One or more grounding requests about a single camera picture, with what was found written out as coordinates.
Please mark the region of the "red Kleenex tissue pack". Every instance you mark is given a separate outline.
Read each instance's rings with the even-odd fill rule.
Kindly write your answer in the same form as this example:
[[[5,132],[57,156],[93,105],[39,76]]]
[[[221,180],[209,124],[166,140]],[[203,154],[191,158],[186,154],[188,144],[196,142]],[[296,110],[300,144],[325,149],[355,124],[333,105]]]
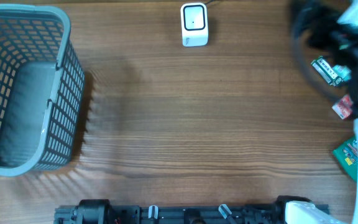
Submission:
[[[344,95],[339,101],[335,102],[332,109],[341,119],[347,119],[352,114],[353,101],[349,95]]]

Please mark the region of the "green 3M gloves package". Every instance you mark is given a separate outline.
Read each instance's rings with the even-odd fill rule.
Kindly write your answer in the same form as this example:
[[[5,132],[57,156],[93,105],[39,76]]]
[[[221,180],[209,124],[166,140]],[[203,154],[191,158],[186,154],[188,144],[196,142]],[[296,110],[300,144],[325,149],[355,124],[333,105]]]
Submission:
[[[358,149],[357,140],[353,136],[333,150],[333,155],[344,172],[354,181],[357,181]]]

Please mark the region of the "mint green wipes pack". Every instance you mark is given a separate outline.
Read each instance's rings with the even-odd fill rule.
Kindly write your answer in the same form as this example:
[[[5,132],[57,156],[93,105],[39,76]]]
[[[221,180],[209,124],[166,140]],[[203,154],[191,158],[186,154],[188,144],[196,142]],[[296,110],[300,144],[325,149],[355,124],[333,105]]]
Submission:
[[[347,82],[351,79],[351,70],[344,65],[335,65],[333,70],[339,75],[344,82]]]

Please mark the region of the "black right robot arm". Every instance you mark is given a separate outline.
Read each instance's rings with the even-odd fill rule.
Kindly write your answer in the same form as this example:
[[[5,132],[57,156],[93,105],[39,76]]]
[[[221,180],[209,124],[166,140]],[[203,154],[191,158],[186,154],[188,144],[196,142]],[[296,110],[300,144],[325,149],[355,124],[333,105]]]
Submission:
[[[308,40],[310,47],[328,51],[336,63],[351,70],[351,78],[346,82],[346,86],[353,102],[351,108],[358,142],[358,1],[352,1],[344,12],[339,12],[321,1],[291,1],[289,15],[294,58],[300,73],[314,89],[333,103],[340,99],[314,80],[300,42],[305,31],[311,32]],[[358,169],[352,222],[358,223]]]

